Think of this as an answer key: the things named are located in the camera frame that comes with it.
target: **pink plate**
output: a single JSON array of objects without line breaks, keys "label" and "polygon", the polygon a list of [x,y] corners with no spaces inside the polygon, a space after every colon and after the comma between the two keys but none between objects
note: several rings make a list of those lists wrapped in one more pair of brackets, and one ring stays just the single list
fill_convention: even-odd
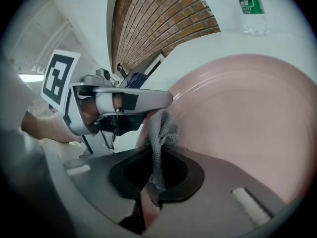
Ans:
[{"label": "pink plate", "polygon": [[[317,86],[297,68],[261,55],[230,56],[169,91],[180,146],[234,163],[286,203],[305,193],[316,163]],[[137,146],[147,129],[146,120]]]}]

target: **white wall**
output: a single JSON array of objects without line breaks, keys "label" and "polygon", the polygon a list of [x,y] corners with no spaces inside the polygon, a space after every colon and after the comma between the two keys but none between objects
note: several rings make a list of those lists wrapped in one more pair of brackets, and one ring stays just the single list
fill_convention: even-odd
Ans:
[{"label": "white wall", "polygon": [[[238,0],[206,0],[222,32],[241,29],[244,14]],[[306,18],[293,0],[262,0],[269,31],[315,40]]]},{"label": "white wall", "polygon": [[85,50],[111,73],[111,28],[115,0],[54,0]]}]

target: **bottle label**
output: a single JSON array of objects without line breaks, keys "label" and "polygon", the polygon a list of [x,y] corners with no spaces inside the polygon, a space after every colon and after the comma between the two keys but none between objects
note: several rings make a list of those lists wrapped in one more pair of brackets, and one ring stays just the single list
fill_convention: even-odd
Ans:
[{"label": "bottle label", "polygon": [[239,0],[244,14],[263,14],[264,9],[261,0]]}]

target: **white sleeve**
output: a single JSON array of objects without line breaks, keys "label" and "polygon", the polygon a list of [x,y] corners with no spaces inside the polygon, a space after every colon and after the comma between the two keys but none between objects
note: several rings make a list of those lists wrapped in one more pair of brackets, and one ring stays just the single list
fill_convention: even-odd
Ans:
[{"label": "white sleeve", "polygon": [[0,129],[18,129],[33,98],[32,90],[0,58]]}]

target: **gray knitted fabric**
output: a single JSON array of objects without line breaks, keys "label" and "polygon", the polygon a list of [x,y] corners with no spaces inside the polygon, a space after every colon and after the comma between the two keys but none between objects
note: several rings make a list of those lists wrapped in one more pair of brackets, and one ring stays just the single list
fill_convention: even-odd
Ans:
[{"label": "gray knitted fabric", "polygon": [[180,126],[168,110],[162,109],[149,119],[149,141],[153,150],[153,173],[146,189],[152,202],[157,205],[158,194],[165,190],[162,172],[162,145],[176,145],[180,136]]}]

